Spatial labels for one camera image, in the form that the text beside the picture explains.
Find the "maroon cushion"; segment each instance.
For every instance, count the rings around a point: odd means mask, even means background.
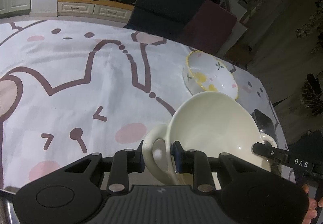
[[[236,16],[206,0],[176,41],[214,55],[231,34]]]

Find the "bowl rim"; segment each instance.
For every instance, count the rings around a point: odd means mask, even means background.
[[[188,72],[190,73],[190,76],[192,76],[193,78],[194,78],[194,81],[203,89],[203,90],[205,90],[205,91],[207,91],[207,92],[213,92],[213,91],[211,91],[211,90],[209,90],[209,89],[207,89],[207,88],[205,88],[203,85],[202,85],[202,83],[200,83],[198,80],[197,80],[197,77],[193,74],[193,72],[192,72],[192,70],[191,70],[191,67],[190,67],[190,65],[188,64],[188,58],[190,57],[190,55],[191,54],[193,54],[193,53],[196,53],[196,52],[198,52],[198,53],[205,53],[205,54],[208,54],[209,56],[211,56],[211,57],[213,57],[215,60],[217,60],[219,63],[221,63],[223,66],[224,66],[224,68],[229,72],[229,74],[232,76],[232,79],[235,81],[235,78],[234,78],[234,76],[233,76],[233,74],[228,70],[228,68],[226,67],[226,65],[221,61],[221,60],[219,60],[218,58],[215,58],[215,56],[213,56],[213,55],[211,55],[211,54],[209,54],[209,53],[206,53],[206,52],[203,52],[203,51],[200,51],[200,50],[196,50],[196,51],[194,51],[194,52],[190,52],[187,56],[186,56],[186,66],[187,66],[187,69],[188,69]],[[236,97],[234,98],[234,100],[237,100],[238,98],[239,98],[239,87],[238,87],[238,85],[237,85],[237,95],[236,95]]]

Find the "wooden countertop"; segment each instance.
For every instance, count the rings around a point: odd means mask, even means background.
[[[115,8],[121,8],[125,10],[133,10],[134,6],[129,4],[120,3],[113,0],[57,0],[58,2],[77,2],[77,3],[88,3],[98,4],[104,6],[110,6]]]

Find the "human hand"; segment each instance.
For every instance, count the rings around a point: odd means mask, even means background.
[[[304,184],[302,188],[305,191],[305,193],[308,194],[309,192],[308,185]],[[319,203],[317,203],[315,199],[311,199],[311,198],[308,198],[308,199],[309,199],[309,207],[302,224],[311,223],[312,219],[316,218],[316,216],[318,215],[318,212],[315,210],[316,207],[317,206],[323,207],[323,198],[319,201]]]

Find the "white bowl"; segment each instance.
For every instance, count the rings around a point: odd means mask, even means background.
[[[238,85],[232,73],[219,59],[205,52],[191,52],[186,57],[183,79],[192,95],[215,91],[234,100],[238,98]]]

